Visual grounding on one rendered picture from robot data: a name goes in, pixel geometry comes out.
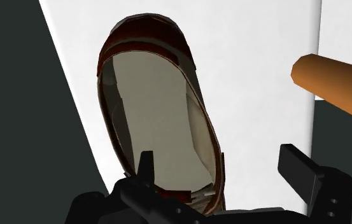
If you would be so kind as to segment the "white furniture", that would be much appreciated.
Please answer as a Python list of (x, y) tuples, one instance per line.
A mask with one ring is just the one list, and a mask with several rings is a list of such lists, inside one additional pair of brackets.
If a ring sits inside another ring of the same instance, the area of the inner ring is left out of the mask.
[(110, 30), (159, 13), (183, 31), (204, 103), (225, 154), (226, 206), (306, 206), (278, 174), (293, 143), (352, 175), (352, 116), (296, 86), (306, 53), (352, 63), (352, 0), (39, 0), (106, 191), (123, 170), (102, 118), (95, 71)]

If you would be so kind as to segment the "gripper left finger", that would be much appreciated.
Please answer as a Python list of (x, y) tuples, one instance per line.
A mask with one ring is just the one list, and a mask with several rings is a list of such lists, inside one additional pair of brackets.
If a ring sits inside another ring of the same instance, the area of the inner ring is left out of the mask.
[(118, 180), (109, 196), (100, 192), (77, 196), (65, 224), (208, 224), (208, 218), (155, 192), (153, 152), (144, 151), (137, 174)]

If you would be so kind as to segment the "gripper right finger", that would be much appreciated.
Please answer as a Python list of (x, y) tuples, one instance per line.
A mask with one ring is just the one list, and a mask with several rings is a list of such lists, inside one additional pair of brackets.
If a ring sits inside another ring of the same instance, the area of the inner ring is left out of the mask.
[(316, 164), (292, 144), (282, 144), (278, 172), (312, 207), (314, 224), (352, 223), (352, 177), (339, 169)]

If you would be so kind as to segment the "dark red shoe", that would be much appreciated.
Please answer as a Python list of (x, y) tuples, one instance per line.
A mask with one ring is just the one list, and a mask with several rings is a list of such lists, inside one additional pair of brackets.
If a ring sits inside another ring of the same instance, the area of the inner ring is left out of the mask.
[(97, 63), (99, 104), (127, 176), (142, 152), (154, 159), (154, 188), (210, 216), (225, 210), (225, 164), (185, 36), (156, 13), (112, 28)]

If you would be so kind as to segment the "orange cylinder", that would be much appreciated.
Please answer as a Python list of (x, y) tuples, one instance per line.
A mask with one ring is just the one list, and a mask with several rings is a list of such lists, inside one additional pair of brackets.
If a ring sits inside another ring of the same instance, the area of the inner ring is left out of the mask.
[(352, 115), (352, 64), (309, 54), (292, 66), (294, 84)]

